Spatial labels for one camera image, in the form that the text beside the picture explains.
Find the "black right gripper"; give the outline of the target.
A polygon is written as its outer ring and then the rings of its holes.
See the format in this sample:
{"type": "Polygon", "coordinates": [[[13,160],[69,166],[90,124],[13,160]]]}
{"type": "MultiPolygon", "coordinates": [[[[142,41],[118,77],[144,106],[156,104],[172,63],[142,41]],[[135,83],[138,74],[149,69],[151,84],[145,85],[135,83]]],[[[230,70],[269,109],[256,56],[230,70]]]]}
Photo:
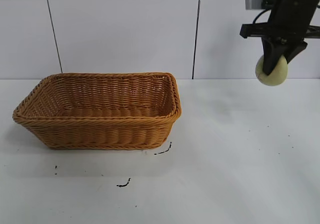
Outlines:
{"type": "Polygon", "coordinates": [[[267,22],[243,24],[240,36],[262,37],[262,70],[270,75],[284,54],[289,64],[308,44],[305,38],[319,38],[320,28],[310,25],[320,0],[245,0],[246,10],[270,10],[267,22]],[[289,45],[274,40],[292,42],[289,45]]]}

